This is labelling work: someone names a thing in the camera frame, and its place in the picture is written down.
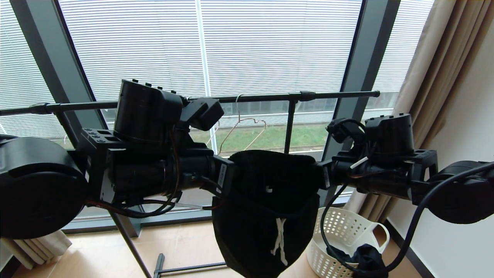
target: basket handle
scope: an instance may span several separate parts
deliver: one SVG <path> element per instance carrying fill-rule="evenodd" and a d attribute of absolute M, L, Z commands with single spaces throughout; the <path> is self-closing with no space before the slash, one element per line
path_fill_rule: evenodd
<path fill-rule="evenodd" d="M 379 246 L 378 248 L 376 248 L 378 250 L 378 252 L 382 254 L 382 252 L 384 251 L 384 249 L 386 249 L 386 246 L 388 246 L 388 243 L 389 243 L 389 238 L 390 238 L 389 237 L 389 231 L 388 231 L 388 229 L 386 229 L 386 227 L 383 224 L 376 223 L 376 222 L 373 222 L 370 225 L 369 230 L 370 231 L 373 231 L 375 229 L 375 227 L 377 227 L 377 226 L 381 226 L 381 228 L 386 233 L 386 241 L 381 246 Z"/>

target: robotic arm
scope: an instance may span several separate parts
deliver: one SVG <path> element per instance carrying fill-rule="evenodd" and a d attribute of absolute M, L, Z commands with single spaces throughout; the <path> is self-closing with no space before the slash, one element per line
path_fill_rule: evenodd
<path fill-rule="evenodd" d="M 237 166 L 189 136 L 190 126 L 207 131 L 221 118 L 216 99 L 188 101 L 124 80 L 117 109 L 114 130 L 83 129 L 72 151 L 46 139 L 0 135 L 2 237 L 49 234 L 85 205 L 143 218 L 171 210 L 189 188 L 228 198 Z M 354 145 L 313 165 L 319 187 L 352 186 L 411 200 L 418 207 L 404 245 L 425 208 L 458 224 L 494 214 L 494 163 L 460 161 L 438 172 L 436 151 L 413 148 L 408 114 L 370 118 L 365 125 L 337 119 L 327 131 L 337 142 L 351 138 Z M 167 201 L 146 199 L 156 195 Z M 161 207 L 149 213 L 129 209 L 145 203 Z M 396 267 L 407 248 L 383 271 Z"/>

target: drawstring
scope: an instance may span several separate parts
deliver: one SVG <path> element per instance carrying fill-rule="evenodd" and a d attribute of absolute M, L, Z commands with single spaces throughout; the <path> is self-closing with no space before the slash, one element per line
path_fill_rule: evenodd
<path fill-rule="evenodd" d="M 285 241 L 283 239 L 283 226 L 285 225 L 286 219 L 281 219 L 277 218 L 276 219 L 276 226 L 278 227 L 278 237 L 276 238 L 275 242 L 275 248 L 271 250 L 271 254 L 273 256 L 276 255 L 276 250 L 278 250 L 278 247 L 280 248 L 280 257 L 281 257 L 281 262 L 287 266 L 288 262 L 285 259 Z"/>

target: black garment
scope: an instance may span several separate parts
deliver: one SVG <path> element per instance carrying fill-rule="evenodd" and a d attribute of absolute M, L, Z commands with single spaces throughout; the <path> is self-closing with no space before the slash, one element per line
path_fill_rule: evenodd
<path fill-rule="evenodd" d="M 214 233 L 228 267 L 248 278 L 275 278 L 305 250 L 312 238 L 319 196 L 310 156 L 263 150 L 230 157 L 239 167 L 223 204 L 212 212 Z M 283 225 L 287 265 L 278 248 L 276 219 Z"/>
<path fill-rule="evenodd" d="M 385 264 L 382 261 L 382 255 L 379 251 L 372 245 L 364 244 L 357 248 L 353 257 L 350 258 L 345 252 L 333 247 L 332 250 L 345 262 L 347 263 L 358 263 L 359 270 L 380 270 L 385 268 Z M 331 256 L 331 252 L 326 249 L 326 253 Z M 358 273 L 353 274 L 353 278 L 364 278 L 367 276 L 360 275 Z M 387 278 L 388 274 L 382 276 L 376 276 L 377 278 Z"/>

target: white plastic basket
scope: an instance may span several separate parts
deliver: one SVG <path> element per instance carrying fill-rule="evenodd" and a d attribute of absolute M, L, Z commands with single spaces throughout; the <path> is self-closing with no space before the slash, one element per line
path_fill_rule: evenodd
<path fill-rule="evenodd" d="M 353 272 L 342 266 L 335 258 L 326 253 L 326 245 L 321 236 L 320 220 L 324 208 L 317 213 L 314 235 L 307 249 L 307 260 L 312 270 L 321 278 L 348 278 Z M 372 232 L 381 226 L 386 232 L 386 241 L 379 246 Z M 357 248 L 363 244 L 374 246 L 380 253 L 389 243 L 389 232 L 381 223 L 375 223 L 364 217 L 339 208 L 330 208 L 324 219 L 326 237 L 335 248 L 353 256 Z M 351 267 L 358 267 L 356 263 L 348 263 Z"/>

